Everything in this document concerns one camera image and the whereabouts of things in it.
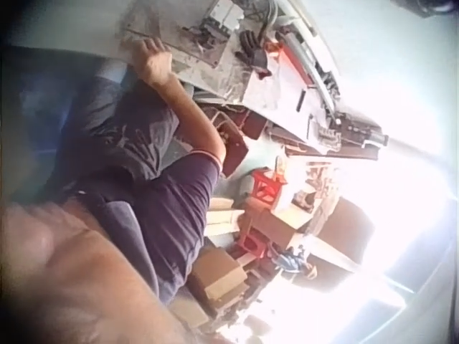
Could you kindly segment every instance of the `cardboard box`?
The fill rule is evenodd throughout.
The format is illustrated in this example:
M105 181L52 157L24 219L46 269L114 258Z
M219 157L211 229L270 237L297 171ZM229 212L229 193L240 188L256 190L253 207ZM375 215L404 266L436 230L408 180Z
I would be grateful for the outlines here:
M252 227L263 233L270 241L275 242L281 249L297 246L303 238L295 228L279 219L269 210L252 211Z
M190 328L197 328L209 321L209 316L186 287L179 289L168 309Z
M233 306L239 300L241 300L242 296L248 289L249 286L243 282L236 288L233 288L232 290L227 292L218 300L210 300L209 306L212 307L212 309L214 309L217 313L220 313Z
M218 300L247 279L244 269L222 248L208 249L193 264L189 283L210 300Z

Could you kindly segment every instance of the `skin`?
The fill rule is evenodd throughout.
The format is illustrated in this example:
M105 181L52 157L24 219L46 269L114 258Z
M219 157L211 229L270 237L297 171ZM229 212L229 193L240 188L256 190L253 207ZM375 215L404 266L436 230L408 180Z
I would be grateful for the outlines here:
M156 40L134 44L133 66L174 110L195 149L219 163L217 131L171 71ZM193 341L76 200L2 209L2 293L22 331L43 343L226 343Z

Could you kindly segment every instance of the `wall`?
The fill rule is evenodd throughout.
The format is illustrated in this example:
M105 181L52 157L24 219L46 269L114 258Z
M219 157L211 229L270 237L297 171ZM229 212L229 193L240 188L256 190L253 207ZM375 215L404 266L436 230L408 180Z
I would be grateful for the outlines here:
M394 138L457 163L457 16L390 0L299 0L339 67L346 102Z

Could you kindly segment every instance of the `navy t-shirt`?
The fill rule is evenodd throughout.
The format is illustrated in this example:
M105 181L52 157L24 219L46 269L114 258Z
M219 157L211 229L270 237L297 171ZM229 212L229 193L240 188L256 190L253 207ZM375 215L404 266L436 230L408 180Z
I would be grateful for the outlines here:
M167 304L184 285L203 245L218 177L212 157L192 152L154 180L134 185L128 173L108 168L78 181L70 194Z

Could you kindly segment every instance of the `man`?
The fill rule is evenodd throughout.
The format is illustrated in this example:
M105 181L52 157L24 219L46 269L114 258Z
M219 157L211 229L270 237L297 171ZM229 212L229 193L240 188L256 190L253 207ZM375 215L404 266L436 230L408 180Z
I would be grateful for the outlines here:
M47 203L4 212L5 295L46 343L193 343L162 304L202 246L226 152L171 61L136 42L122 97L126 66L105 63L62 129ZM179 124L194 150L160 173Z

